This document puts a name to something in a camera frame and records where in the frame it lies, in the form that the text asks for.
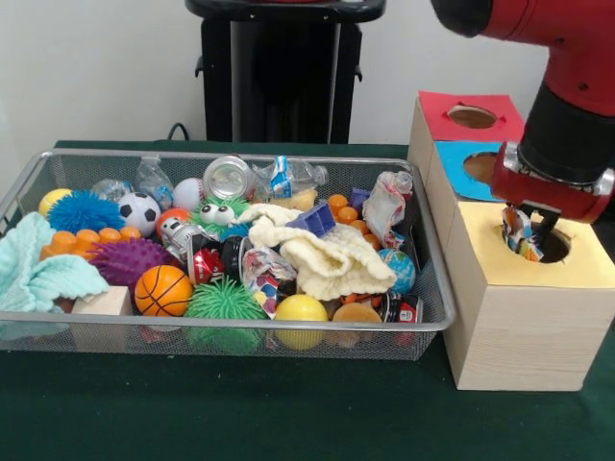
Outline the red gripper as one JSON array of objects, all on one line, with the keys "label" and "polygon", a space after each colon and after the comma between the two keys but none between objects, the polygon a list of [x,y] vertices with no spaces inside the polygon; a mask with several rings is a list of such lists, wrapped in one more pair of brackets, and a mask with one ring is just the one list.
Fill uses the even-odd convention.
[{"label": "red gripper", "polygon": [[533,242],[540,251],[559,217],[593,223],[604,212],[614,192],[614,170],[607,168],[593,183],[568,184],[542,177],[524,166],[517,143],[504,143],[497,156],[491,179],[491,194],[516,206],[520,215],[535,210],[542,217],[532,224]]}]

